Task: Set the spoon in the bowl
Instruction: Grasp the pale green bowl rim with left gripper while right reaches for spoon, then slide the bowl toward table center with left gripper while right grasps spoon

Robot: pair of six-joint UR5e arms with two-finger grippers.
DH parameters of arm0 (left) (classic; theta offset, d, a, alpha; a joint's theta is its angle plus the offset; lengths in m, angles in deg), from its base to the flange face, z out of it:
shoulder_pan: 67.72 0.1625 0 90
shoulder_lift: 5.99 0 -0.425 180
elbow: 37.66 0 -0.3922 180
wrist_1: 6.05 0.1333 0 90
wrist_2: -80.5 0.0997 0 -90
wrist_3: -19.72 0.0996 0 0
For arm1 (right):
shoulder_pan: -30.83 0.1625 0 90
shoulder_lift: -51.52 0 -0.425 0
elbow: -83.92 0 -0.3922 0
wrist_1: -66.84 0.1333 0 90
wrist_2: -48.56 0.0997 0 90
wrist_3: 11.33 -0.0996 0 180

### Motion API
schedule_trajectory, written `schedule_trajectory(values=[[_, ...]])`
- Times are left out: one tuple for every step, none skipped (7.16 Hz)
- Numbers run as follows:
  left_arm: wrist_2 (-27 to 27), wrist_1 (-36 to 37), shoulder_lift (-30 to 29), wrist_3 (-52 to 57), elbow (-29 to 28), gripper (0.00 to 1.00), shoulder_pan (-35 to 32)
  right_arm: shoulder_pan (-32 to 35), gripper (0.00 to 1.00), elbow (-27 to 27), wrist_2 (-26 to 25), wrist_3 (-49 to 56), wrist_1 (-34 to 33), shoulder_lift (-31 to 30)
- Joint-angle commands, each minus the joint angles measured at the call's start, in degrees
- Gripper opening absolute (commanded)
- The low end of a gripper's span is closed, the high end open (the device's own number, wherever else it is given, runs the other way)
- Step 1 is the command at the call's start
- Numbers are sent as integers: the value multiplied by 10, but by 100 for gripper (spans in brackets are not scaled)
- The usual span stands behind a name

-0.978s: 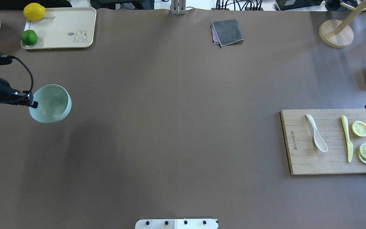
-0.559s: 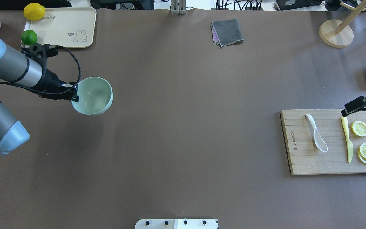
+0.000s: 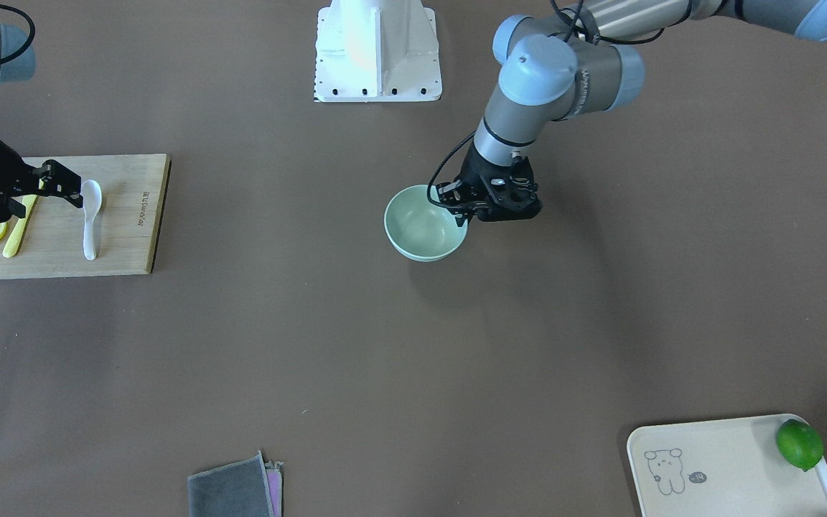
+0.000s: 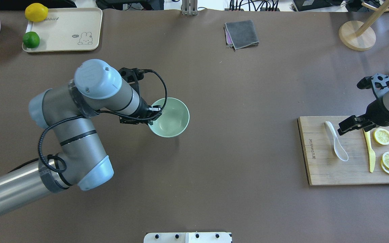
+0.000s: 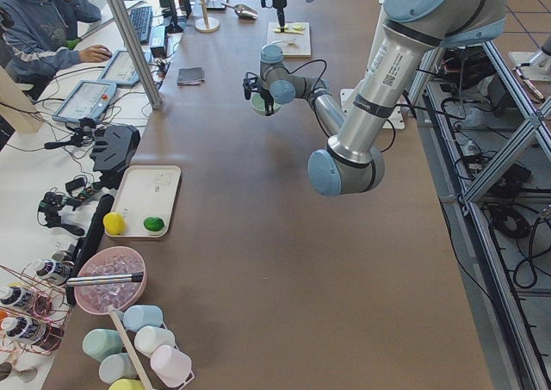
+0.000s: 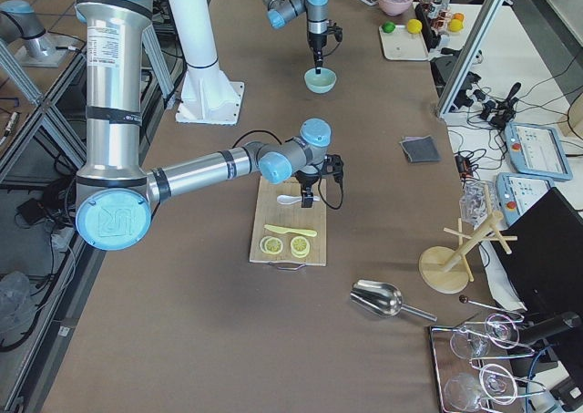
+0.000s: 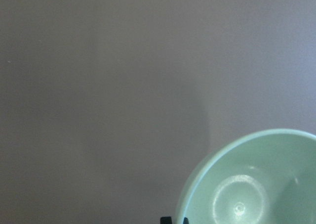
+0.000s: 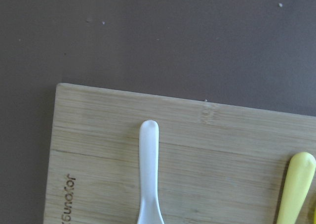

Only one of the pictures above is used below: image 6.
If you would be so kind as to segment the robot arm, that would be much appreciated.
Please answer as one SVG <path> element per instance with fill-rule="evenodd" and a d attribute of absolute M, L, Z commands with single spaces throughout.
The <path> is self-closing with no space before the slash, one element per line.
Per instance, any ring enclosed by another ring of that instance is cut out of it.
<path fill-rule="evenodd" d="M 267 8 L 267 17 L 274 29 L 285 27 L 296 17 L 306 14 L 307 41 L 312 51 L 315 74 L 322 73 L 324 53 L 328 35 L 334 32 L 329 19 L 329 0 L 262 0 Z"/>
<path fill-rule="evenodd" d="M 220 69 L 207 0 L 169 0 L 187 64 L 177 119 L 233 125 L 244 86 Z M 166 168 L 139 163 L 142 43 L 152 23 L 153 0 L 76 0 L 87 24 L 87 157 L 77 171 L 76 227 L 106 251 L 138 243 L 152 207 L 180 194 L 259 172 L 271 183 L 316 180 L 332 131 L 306 120 L 279 145 L 253 141 Z"/>

